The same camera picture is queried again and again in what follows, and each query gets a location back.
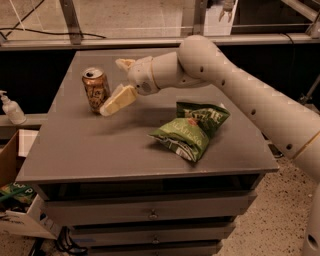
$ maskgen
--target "black cable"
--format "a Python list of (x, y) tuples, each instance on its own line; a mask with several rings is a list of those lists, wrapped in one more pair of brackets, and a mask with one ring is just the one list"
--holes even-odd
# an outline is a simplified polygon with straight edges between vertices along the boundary
[(58, 251), (66, 252), (69, 255), (87, 255), (88, 248), (78, 246), (70, 237), (69, 229), (63, 227), (55, 245)]
[(291, 65), (290, 65), (290, 70), (289, 70), (289, 77), (288, 77), (288, 85), (291, 87), (291, 81), (292, 81), (292, 73), (293, 73), (293, 67), (294, 67), (294, 62), (296, 59), (296, 48), (295, 48), (295, 43), (293, 41), (293, 39), (291, 38), (291, 36), (289, 36), (287, 33), (281, 33), (282, 35), (285, 35), (286, 37), (289, 38), (289, 40), (291, 41), (292, 44), (292, 59), (291, 59)]
[[(26, 18), (28, 18), (36, 9), (38, 9), (38, 7), (44, 2), (45, 0), (42, 0), (39, 4), (37, 4), (36, 7), (34, 7), (34, 9), (32, 9), (30, 12), (27, 13), (26, 16), (24, 16), (22, 19), (21, 19), (21, 22), (24, 21)], [(15, 29), (16, 27), (18, 27), (20, 25), (20, 22), (18, 22), (16, 25), (13, 26), (13, 28)], [(12, 33), (12, 31), (9, 31), (5, 37), (9, 36), (10, 34)]]
[(41, 246), (44, 242), (44, 238), (36, 238), (28, 256), (40, 256), (46, 255), (43, 250), (41, 250)]
[[(45, 0), (42, 0), (40, 3), (37, 4), (37, 6), (35, 6), (30, 12), (28, 12), (26, 14), (26, 16), (24, 16), (21, 19), (21, 22), (23, 22), (26, 18), (28, 18), (36, 9), (38, 9), (38, 7), (44, 2)], [(40, 31), (40, 30), (34, 30), (34, 29), (21, 29), (21, 28), (17, 28), (20, 25), (20, 22), (16, 23), (12, 28), (0, 28), (1, 30), (11, 30), (9, 31), (6, 35), (3, 35), (5, 37), (5, 39), (7, 40), (7, 36), (9, 36), (13, 30), (19, 30), (19, 31), (29, 31), (29, 32), (34, 32), (34, 33), (40, 33), (40, 34), (46, 34), (46, 35), (78, 35), (77, 33), (53, 33), (53, 32), (44, 32), (44, 31)], [(90, 33), (82, 33), (80, 31), (79, 33), (81, 36), (94, 36), (94, 37), (99, 37), (99, 38), (103, 38), (105, 39), (105, 36), (101, 36), (101, 35), (96, 35), (96, 34), (90, 34)]]
[(90, 34), (90, 33), (59, 33), (59, 32), (44, 32), (40, 30), (35, 30), (35, 29), (22, 29), (22, 28), (0, 28), (1, 30), (19, 30), (19, 31), (29, 31), (29, 32), (34, 32), (34, 33), (40, 33), (40, 34), (46, 34), (46, 35), (56, 35), (56, 36), (61, 36), (61, 35), (84, 35), (84, 36), (95, 36), (99, 38), (106, 38), (105, 36), (101, 35), (95, 35), (95, 34)]

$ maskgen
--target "glass panel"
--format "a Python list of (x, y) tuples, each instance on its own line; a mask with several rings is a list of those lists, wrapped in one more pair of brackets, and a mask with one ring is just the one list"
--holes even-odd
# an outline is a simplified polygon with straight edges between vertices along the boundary
[(1, 1), (0, 13), (0, 31), (8, 40), (69, 39), (59, 0)]
[[(304, 33), (312, 23), (281, 0), (236, 0), (231, 21), (228, 21), (227, 12), (219, 21), (224, 2), (211, 1), (204, 35)], [(312, 0), (304, 0), (303, 4), (316, 13), (319, 11), (319, 4)]]
[(177, 37), (184, 0), (74, 0), (83, 33), (107, 38)]

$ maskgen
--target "cardboard box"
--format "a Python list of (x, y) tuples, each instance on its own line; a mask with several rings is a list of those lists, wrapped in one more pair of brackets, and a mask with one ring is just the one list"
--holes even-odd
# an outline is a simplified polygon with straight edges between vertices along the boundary
[[(15, 181), (25, 159), (19, 156), (19, 152), (26, 156), (35, 137), (35, 131), (18, 130), (2, 148), (0, 151), (0, 187)], [(61, 227), (53, 223), (40, 210), (43, 204), (43, 200), (37, 195), (26, 213), (10, 210), (0, 212), (0, 233), (57, 239)]]
[(43, 200), (37, 195), (26, 213), (0, 213), (0, 233), (57, 239), (61, 227), (40, 210)]
[(13, 182), (18, 174), (18, 136), (17, 131), (0, 152), (0, 187)]

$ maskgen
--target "chip bag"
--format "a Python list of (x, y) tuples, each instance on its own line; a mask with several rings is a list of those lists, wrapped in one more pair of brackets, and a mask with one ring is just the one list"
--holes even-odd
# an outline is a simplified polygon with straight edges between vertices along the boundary
[[(20, 192), (16, 194), (15, 192), (18, 190), (23, 190), (25, 188), (25, 191)], [(18, 200), (20, 203), (23, 204), (31, 204), (34, 197), (36, 196), (36, 192), (33, 190), (33, 188), (24, 185), (24, 184), (18, 184), (16, 182), (9, 183), (3, 187), (0, 188), (0, 195), (11, 195), (13, 194), (13, 198)]]
[(177, 118), (149, 133), (177, 155), (197, 162), (230, 113), (211, 104), (177, 102)]

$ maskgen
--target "table surface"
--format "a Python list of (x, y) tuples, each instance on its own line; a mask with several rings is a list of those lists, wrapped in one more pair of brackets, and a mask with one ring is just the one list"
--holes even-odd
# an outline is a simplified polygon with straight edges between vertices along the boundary
[[(34, 184), (100, 182), (276, 171), (261, 132), (215, 86), (169, 88), (139, 96), (132, 105), (103, 117), (91, 112), (81, 81), (90, 66), (102, 67), (111, 90), (128, 84), (118, 58), (158, 56), (175, 49), (79, 51), (43, 122), (17, 181)], [(176, 102), (222, 103), (231, 116), (197, 163), (182, 159), (148, 133), (175, 118)]]

